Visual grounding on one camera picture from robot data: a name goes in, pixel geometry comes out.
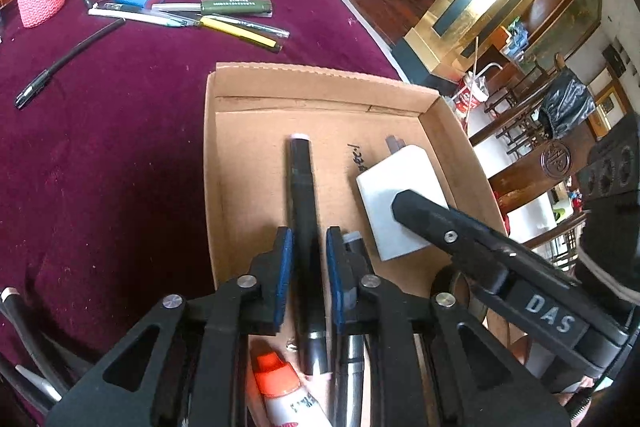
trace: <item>black pen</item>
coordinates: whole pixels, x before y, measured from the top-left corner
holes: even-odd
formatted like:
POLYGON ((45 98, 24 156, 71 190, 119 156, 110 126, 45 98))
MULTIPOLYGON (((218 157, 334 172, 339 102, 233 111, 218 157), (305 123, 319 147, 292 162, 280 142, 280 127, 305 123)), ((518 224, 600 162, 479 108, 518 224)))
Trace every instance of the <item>black pen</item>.
POLYGON ((294 134, 289 142, 289 190, 298 358, 305 375, 321 375, 329 372, 329 364, 316 193, 305 135, 294 134))
POLYGON ((72 58, 76 57, 79 53, 83 52, 87 49, 91 44, 100 40, 105 35, 108 35, 112 31, 116 30, 120 26, 125 23, 124 19, 117 19, 115 22, 105 26, 101 30, 95 32, 91 37, 85 39, 80 42, 77 46, 73 47, 71 51, 68 52, 64 57, 56 60, 49 68, 40 73, 36 78, 34 78, 27 87, 25 87, 18 96, 15 97, 15 107, 18 109, 22 109, 25 105, 27 105, 31 100, 33 100, 36 95, 43 90, 47 84, 51 81, 51 77, 58 72, 62 67, 68 63, 72 58))

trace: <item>glue bottle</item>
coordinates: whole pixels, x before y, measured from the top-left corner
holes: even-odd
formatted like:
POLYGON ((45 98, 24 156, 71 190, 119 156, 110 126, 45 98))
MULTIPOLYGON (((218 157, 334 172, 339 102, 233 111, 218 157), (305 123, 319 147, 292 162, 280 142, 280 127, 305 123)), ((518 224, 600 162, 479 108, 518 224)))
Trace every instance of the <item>glue bottle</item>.
POLYGON ((318 401, 300 382, 290 363, 277 353, 256 359, 255 381, 274 427, 331 427, 318 401))

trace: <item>orange cap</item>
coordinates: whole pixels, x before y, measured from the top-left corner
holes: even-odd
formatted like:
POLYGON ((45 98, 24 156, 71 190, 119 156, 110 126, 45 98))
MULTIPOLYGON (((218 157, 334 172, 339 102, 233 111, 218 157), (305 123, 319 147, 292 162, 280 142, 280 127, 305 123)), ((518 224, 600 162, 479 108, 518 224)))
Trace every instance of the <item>orange cap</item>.
POLYGON ((255 382, 260 392, 269 398, 293 393, 300 387, 300 378, 288 362, 283 362, 277 353, 268 353, 256 358, 258 369, 255 382))

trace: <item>tiled floor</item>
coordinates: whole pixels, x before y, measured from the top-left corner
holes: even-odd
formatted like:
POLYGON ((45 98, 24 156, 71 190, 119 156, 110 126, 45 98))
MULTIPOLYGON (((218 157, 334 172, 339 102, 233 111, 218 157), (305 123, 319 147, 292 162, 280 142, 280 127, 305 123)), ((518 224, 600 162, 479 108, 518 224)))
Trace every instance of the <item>tiled floor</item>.
MULTIPOLYGON (((402 72, 396 60, 391 56, 389 46, 362 18, 348 0, 343 0, 343 2, 366 28, 367 32, 369 32, 371 37, 376 41, 376 44, 378 44, 389 62, 396 68, 401 78, 406 82, 406 75, 402 72)), ((490 117, 479 108, 473 111, 469 121, 469 131, 474 133, 476 130, 481 129, 489 122, 489 118, 490 117)), ((506 145, 495 137, 485 140, 475 148, 476 155, 487 177, 493 176, 515 161, 514 157, 507 155, 506 150, 506 145)), ((546 230, 555 226, 553 211, 546 194, 543 194, 537 200, 531 201, 522 208, 514 210, 509 214, 509 218, 511 222, 511 238, 520 243, 536 237, 540 233, 546 232, 546 230)))

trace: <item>purple tablecloth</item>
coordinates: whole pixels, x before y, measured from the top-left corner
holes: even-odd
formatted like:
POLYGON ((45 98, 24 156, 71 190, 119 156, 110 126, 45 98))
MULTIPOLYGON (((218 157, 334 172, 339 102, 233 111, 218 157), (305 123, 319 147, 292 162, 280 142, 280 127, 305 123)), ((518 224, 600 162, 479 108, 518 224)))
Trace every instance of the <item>purple tablecloth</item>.
MULTIPOLYGON (((199 0, 167 0, 194 2, 199 0)), ((24 29, 3 9, 0 288, 16 286, 65 336, 108 350, 167 293, 212 291, 202 174, 207 75, 217 62, 308 64, 397 78, 340 0, 272 0, 278 55, 210 30, 127 22, 23 111, 14 99, 111 20, 66 0, 24 29)), ((0 351, 23 362, 2 321, 0 351)))

